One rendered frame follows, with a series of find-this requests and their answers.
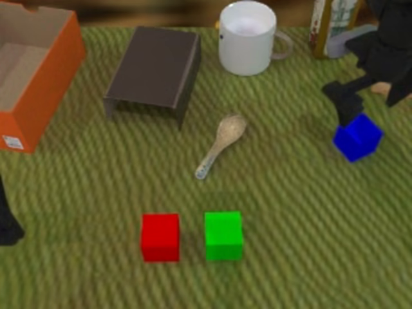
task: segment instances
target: wooden spoon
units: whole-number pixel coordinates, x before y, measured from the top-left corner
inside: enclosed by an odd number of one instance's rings
[[[238,114],[227,115],[219,124],[213,146],[195,172],[197,179],[205,179],[218,155],[229,145],[237,141],[245,132],[246,120]]]

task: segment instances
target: cardboard box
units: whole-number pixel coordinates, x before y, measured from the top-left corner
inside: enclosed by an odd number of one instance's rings
[[[353,29],[361,5],[361,0],[315,0],[309,37],[315,58],[328,58],[328,40]]]
[[[85,55],[75,12],[0,3],[0,149],[34,152]]]
[[[121,101],[168,109],[182,128],[201,62],[193,32],[137,27],[103,98],[106,115]]]

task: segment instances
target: green cube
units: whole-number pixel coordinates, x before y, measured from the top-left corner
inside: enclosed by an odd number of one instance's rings
[[[206,212],[205,242],[207,261],[240,260],[243,255],[240,212]]]

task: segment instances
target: white mug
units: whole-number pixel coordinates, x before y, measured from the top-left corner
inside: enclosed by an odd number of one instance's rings
[[[220,14],[219,59],[229,72],[250,76],[265,71],[272,59],[285,59],[293,49],[289,36],[276,31],[276,15],[257,1],[238,1]],[[275,37],[286,41],[286,53],[273,53]]]

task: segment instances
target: orange box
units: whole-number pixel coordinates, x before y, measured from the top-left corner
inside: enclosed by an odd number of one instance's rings
[[[0,3],[0,149],[35,151],[85,56],[75,12]]]

